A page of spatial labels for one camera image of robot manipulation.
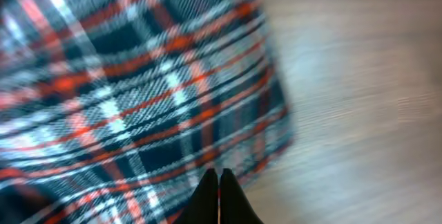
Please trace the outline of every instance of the wooden floor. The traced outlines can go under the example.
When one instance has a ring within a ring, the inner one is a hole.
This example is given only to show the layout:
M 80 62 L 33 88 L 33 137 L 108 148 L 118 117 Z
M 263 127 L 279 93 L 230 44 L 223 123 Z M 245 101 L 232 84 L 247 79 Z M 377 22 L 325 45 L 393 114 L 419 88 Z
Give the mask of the wooden floor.
M 442 223 L 442 0 L 265 0 L 296 144 L 266 224 Z

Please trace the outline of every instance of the textile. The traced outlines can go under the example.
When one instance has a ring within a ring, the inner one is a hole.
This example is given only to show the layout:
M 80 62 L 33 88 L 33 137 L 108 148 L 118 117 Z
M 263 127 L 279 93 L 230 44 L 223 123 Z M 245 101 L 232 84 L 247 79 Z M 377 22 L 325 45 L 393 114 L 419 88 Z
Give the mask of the textile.
M 261 0 L 0 7 L 0 223 L 172 223 L 291 143 Z

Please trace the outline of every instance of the folded fabric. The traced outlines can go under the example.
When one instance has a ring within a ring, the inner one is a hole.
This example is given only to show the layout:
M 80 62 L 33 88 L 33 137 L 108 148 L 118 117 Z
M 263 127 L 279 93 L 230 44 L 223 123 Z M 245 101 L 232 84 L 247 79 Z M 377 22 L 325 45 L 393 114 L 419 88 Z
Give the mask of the folded fabric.
M 291 143 L 260 0 L 1 0 L 0 223 L 172 223 Z

